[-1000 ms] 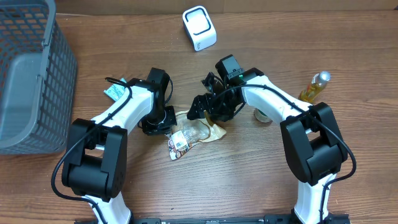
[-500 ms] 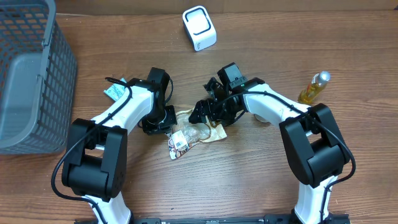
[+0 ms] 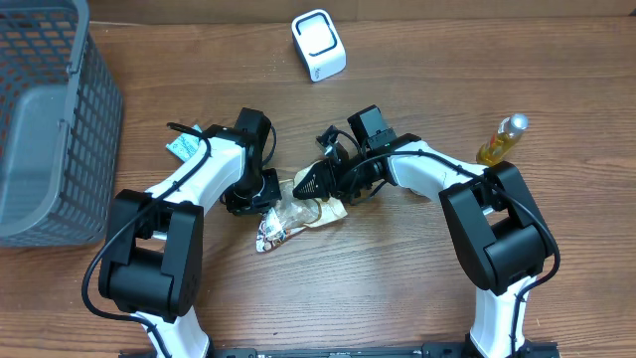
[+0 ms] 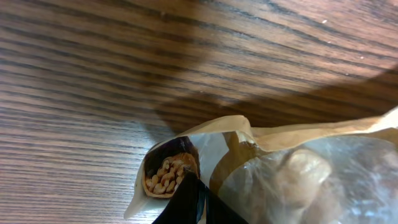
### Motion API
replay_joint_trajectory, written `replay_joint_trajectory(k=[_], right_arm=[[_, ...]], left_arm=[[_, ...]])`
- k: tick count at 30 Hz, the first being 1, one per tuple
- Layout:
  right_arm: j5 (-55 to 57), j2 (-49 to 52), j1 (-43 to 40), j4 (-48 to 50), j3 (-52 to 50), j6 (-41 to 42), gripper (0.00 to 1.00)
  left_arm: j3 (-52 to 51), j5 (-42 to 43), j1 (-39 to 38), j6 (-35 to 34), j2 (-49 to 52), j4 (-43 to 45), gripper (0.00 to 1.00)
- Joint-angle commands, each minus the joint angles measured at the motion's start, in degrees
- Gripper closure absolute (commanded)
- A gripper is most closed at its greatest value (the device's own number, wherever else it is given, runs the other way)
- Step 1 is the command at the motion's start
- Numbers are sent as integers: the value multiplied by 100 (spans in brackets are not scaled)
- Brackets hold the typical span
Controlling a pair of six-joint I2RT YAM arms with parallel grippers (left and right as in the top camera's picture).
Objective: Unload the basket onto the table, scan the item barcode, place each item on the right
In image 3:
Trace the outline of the brown nut snack pouch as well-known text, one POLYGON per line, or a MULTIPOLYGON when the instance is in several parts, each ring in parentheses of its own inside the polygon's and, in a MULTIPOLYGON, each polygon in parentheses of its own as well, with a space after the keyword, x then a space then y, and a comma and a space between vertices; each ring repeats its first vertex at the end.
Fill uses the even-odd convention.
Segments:
POLYGON ((292 195, 294 185, 309 172, 306 167, 293 179, 279 182, 282 198, 262 215, 255 240, 255 249, 264 254, 280 247, 291 237, 306 229, 318 228, 345 218, 348 213, 343 203, 335 198, 296 199, 292 195))

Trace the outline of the teal crinkled wrapper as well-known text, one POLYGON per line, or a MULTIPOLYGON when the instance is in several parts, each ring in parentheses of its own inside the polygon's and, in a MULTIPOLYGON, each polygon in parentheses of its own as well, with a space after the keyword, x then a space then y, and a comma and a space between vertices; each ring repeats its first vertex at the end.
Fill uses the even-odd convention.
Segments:
POLYGON ((177 123, 168 123, 167 126, 178 131, 180 135, 166 144, 166 149, 183 162, 188 161, 198 151, 200 139, 197 135, 193 135, 193 132, 201 132, 201 127, 195 124, 192 128, 184 129, 178 127, 177 123))

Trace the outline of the yellow oil bottle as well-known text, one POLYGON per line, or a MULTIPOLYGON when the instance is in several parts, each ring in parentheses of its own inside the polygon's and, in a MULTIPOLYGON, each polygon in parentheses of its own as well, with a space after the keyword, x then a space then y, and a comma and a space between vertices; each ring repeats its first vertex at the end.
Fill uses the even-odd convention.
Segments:
POLYGON ((504 118, 497 131, 478 150, 476 162, 487 166, 502 162, 505 155, 520 141, 529 124, 528 117, 522 113, 504 118))

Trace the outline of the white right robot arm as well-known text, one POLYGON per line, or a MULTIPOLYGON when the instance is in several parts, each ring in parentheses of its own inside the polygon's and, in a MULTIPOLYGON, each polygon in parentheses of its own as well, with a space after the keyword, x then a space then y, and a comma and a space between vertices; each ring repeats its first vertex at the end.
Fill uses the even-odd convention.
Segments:
POLYGON ((375 105, 348 119, 357 146, 351 157, 329 127, 318 136, 323 160, 293 189, 297 199, 352 202, 364 189, 399 186, 440 204, 457 259, 476 287, 473 324, 461 342, 425 342, 416 357, 557 357, 554 343, 532 342, 523 324, 530 291, 551 279, 546 258, 560 260, 520 171, 509 162, 469 164, 402 136, 375 105))

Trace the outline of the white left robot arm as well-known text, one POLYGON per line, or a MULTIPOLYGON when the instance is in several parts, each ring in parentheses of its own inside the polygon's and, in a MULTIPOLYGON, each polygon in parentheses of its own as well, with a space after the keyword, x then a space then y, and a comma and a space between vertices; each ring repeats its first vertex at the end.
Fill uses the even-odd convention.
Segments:
POLYGON ((280 200, 277 173, 265 166, 273 155, 265 144, 275 129, 251 108, 243 108, 232 127, 169 126, 194 136, 196 153, 161 183, 115 196, 103 248, 84 275, 84 282, 98 276, 99 294, 119 311, 96 308, 87 285, 81 295, 97 316, 141 324, 153 357, 211 357, 212 340, 194 308, 205 216, 217 202, 241 216, 264 214, 280 200))

